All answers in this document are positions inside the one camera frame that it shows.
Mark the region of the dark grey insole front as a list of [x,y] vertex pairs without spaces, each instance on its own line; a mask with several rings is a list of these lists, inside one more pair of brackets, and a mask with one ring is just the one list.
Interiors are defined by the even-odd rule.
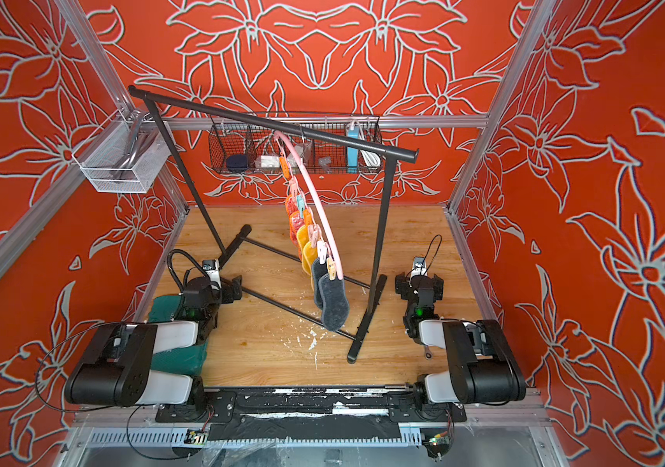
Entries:
[[326,274],[320,280],[320,288],[323,300],[322,323],[329,331],[339,331],[350,313],[344,281]]

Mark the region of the dark grey insole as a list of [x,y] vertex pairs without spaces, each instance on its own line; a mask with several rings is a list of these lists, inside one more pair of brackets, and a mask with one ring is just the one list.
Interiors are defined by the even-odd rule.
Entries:
[[321,288],[320,288],[320,280],[328,273],[328,270],[326,269],[326,264],[324,262],[321,262],[319,258],[317,258],[312,266],[311,266],[311,279],[312,279],[312,286],[314,289],[314,302],[315,305],[318,307],[318,309],[323,308],[323,300],[322,300],[322,293],[321,293]]
[[339,331],[350,313],[344,281],[326,274],[320,280],[320,288],[323,300],[322,323],[329,331]]

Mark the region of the pink clip hanger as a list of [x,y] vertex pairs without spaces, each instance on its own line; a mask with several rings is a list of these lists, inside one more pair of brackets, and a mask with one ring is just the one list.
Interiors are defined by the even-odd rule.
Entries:
[[330,227],[328,216],[326,216],[326,210],[322,204],[316,186],[312,181],[307,168],[305,167],[304,161],[297,153],[297,150],[295,150],[295,146],[291,143],[291,140],[285,134],[279,132],[279,130],[275,130],[275,132],[273,132],[273,138],[276,141],[282,142],[290,152],[291,157],[295,160],[297,168],[300,171],[303,180],[305,181],[308,192],[312,197],[316,210],[319,214],[319,218],[322,222],[325,232],[326,243],[328,244],[328,250],[330,251],[330,254],[332,255],[332,258],[334,260],[334,266],[336,270],[335,277],[337,279],[344,280],[345,276],[342,268],[342,260],[337,248],[334,234],[332,233],[332,227]]

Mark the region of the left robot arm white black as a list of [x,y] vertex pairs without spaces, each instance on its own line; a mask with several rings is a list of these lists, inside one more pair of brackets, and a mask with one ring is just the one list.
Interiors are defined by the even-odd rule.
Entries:
[[219,308],[243,297],[242,278],[196,277],[179,295],[154,300],[146,323],[111,323],[96,330],[65,389],[72,404],[206,409],[200,373]]

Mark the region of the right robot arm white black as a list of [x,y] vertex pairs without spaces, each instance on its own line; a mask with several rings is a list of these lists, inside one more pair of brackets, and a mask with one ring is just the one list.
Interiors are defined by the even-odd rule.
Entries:
[[427,353],[441,348],[446,354],[445,371],[423,375],[416,383],[424,402],[499,405],[526,397],[527,383],[498,321],[439,317],[439,276],[399,274],[395,290],[407,303],[407,336]]

